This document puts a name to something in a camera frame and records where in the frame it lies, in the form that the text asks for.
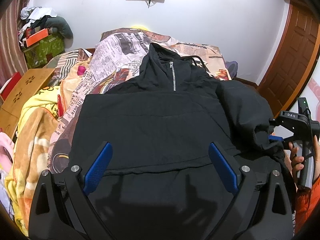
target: brown door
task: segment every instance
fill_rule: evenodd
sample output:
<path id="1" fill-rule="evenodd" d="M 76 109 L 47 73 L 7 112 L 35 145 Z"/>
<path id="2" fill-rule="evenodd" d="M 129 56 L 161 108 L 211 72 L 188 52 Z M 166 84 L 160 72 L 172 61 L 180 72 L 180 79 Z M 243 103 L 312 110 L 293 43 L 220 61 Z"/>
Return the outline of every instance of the brown door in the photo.
<path id="1" fill-rule="evenodd" d="M 299 93 L 301 80 L 307 71 L 318 36 L 319 23 L 304 7 L 291 4 L 286 28 L 271 65 L 257 90 L 277 115 L 283 107 L 291 104 Z"/>

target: black jacket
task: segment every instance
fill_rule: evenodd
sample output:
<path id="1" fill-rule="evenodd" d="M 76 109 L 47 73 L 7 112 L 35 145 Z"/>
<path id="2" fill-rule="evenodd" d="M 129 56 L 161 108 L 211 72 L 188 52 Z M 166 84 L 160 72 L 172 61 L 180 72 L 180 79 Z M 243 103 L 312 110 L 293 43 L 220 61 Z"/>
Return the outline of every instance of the black jacket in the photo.
<path id="1" fill-rule="evenodd" d="M 89 198 L 118 240 L 204 239 L 233 198 L 208 157 L 212 141 L 254 171 L 282 171 L 294 197 L 283 149 L 268 141 L 271 117 L 255 91 L 152 43 L 139 76 L 86 96 L 69 166 L 85 162 L 102 141 L 112 144 Z"/>

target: orange jacket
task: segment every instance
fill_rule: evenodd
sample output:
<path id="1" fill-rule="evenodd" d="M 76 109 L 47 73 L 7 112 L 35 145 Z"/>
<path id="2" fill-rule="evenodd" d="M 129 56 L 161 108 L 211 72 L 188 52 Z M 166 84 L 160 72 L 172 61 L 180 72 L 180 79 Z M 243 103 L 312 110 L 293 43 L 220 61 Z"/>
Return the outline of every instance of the orange jacket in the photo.
<path id="1" fill-rule="evenodd" d="M 311 215 L 320 199 L 320 177 L 313 184 L 309 192 L 298 190 L 296 198 L 296 227 L 297 233 L 307 218 Z"/>

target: silver screw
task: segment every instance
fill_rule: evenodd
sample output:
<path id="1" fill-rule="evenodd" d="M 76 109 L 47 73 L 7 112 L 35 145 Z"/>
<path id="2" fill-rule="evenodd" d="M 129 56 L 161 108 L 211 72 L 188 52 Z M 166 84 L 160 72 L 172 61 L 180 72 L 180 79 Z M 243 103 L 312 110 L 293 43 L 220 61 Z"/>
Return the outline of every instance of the silver screw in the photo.
<path id="1" fill-rule="evenodd" d="M 73 172 L 76 172 L 76 171 L 78 171 L 79 170 L 79 166 L 78 165 L 73 165 L 72 167 L 71 167 L 71 171 L 73 171 Z"/>
<path id="2" fill-rule="evenodd" d="M 272 174 L 275 175 L 276 177 L 278 177 L 280 175 L 280 172 L 277 170 L 273 170 Z"/>
<path id="3" fill-rule="evenodd" d="M 250 168 L 248 166 L 242 166 L 241 167 L 241 170 L 243 170 L 244 172 L 249 172 L 250 171 Z"/>
<path id="4" fill-rule="evenodd" d="M 49 174 L 49 171 L 48 170 L 43 170 L 42 172 L 41 172 L 41 175 L 42 176 L 47 176 Z"/>

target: green storage box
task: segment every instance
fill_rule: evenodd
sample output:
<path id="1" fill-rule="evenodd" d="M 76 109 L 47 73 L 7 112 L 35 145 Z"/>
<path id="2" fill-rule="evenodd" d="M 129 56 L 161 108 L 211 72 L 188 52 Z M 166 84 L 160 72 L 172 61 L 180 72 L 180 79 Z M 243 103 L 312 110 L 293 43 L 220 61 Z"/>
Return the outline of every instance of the green storage box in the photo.
<path id="1" fill-rule="evenodd" d="M 49 60 L 64 51 L 64 42 L 60 34 L 50 34 L 29 48 L 23 50 L 28 68 L 46 65 Z"/>

